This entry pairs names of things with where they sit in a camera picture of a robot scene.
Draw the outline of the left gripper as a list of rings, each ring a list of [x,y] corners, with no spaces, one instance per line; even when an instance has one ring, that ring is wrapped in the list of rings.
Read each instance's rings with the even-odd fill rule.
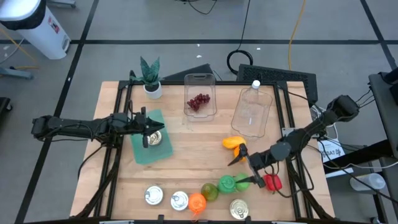
[[[134,119],[138,125],[140,133],[142,134],[142,145],[144,148],[148,148],[149,143],[148,143],[148,134],[147,134],[147,116],[146,116],[145,106],[141,108],[140,112],[135,113]],[[149,134],[153,134],[156,131],[163,129],[164,123],[148,118],[148,126],[150,126]]]

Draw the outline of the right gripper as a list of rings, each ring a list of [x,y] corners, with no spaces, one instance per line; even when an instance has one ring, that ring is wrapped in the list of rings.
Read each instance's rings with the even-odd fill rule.
[[[258,173],[258,170],[264,169],[266,167],[266,160],[262,156],[261,153],[255,152],[254,154],[249,155],[248,149],[245,144],[239,145],[239,154],[228,164],[231,166],[233,164],[238,163],[239,161],[247,160],[250,170],[253,175],[250,177],[246,177],[240,180],[237,180],[236,183],[254,183],[259,186],[259,188],[264,188],[266,183],[264,179]]]

